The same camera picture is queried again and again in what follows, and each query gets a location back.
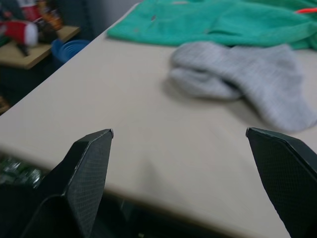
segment beige tabletop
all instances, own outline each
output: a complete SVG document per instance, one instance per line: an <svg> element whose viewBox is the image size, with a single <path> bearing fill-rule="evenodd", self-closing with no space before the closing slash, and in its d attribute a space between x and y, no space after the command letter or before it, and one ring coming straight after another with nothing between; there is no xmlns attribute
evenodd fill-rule
<svg viewBox="0 0 317 238"><path fill-rule="evenodd" d="M183 94L168 79L174 48L97 37L0 117L0 149L52 169L71 144L113 128L106 190L251 238L289 238L257 172L243 101ZM317 53L297 51L317 110ZM317 127L297 133L317 151Z"/></svg>

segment wooden shelf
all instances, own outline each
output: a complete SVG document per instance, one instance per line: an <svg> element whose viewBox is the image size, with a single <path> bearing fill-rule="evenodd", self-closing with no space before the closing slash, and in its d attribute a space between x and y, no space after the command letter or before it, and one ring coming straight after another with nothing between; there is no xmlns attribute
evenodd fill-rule
<svg viewBox="0 0 317 238"><path fill-rule="evenodd" d="M79 27L64 26L58 31L58 35L62 41L66 42L79 32ZM0 47L0 65L30 69L51 53L51 45L40 43L36 47L29 48L29 52L30 55L24 57L15 42L11 41Z"/></svg>

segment blue container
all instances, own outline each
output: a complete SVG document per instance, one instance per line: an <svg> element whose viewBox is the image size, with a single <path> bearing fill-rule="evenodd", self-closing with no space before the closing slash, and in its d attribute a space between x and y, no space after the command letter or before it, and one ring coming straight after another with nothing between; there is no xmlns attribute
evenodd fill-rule
<svg viewBox="0 0 317 238"><path fill-rule="evenodd" d="M54 40L52 42L52 54L57 69L73 58L89 43L90 41L86 40L74 40L64 44L60 39Z"/></svg>

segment teal cloth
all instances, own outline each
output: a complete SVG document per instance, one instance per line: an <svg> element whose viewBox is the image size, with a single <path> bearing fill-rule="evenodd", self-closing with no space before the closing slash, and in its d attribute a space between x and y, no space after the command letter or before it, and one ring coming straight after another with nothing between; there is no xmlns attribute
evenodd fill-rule
<svg viewBox="0 0 317 238"><path fill-rule="evenodd" d="M213 41L317 49L317 13L294 12L314 6L313 0L145 0L107 34L170 46Z"/></svg>

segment shelf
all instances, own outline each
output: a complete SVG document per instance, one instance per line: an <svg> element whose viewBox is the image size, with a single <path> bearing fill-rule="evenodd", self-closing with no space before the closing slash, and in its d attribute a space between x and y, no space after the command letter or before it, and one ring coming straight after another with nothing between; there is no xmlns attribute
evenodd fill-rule
<svg viewBox="0 0 317 238"><path fill-rule="evenodd" d="M79 32L79 27L64 26L58 31L58 35L62 41L66 42ZM29 53L29 56L24 57L15 42L11 41L0 47L0 65L30 69L51 53L51 45L39 43L36 47L29 48Z"/></svg>

